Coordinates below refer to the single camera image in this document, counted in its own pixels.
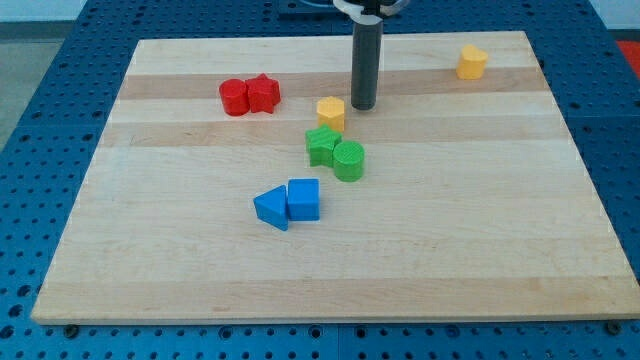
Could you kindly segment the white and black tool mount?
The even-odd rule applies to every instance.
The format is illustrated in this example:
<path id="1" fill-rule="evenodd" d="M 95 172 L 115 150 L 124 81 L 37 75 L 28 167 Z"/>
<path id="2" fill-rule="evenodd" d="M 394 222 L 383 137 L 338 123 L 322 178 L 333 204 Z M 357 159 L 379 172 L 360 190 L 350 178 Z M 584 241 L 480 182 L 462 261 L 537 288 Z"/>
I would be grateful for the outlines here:
<path id="1" fill-rule="evenodd" d="M 333 0 L 333 6 L 346 14 L 355 24 L 377 25 L 392 17 L 410 3 L 410 0 Z"/>

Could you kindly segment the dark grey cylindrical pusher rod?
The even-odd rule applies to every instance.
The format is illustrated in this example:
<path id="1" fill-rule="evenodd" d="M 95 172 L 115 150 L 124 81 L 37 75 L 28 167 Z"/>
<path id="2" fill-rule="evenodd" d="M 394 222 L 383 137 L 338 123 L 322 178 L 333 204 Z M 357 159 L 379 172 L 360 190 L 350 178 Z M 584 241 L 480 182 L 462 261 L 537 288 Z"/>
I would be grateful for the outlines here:
<path id="1" fill-rule="evenodd" d="M 368 111 L 376 105 L 382 34 L 382 22 L 354 24 L 351 105 L 357 110 Z"/>

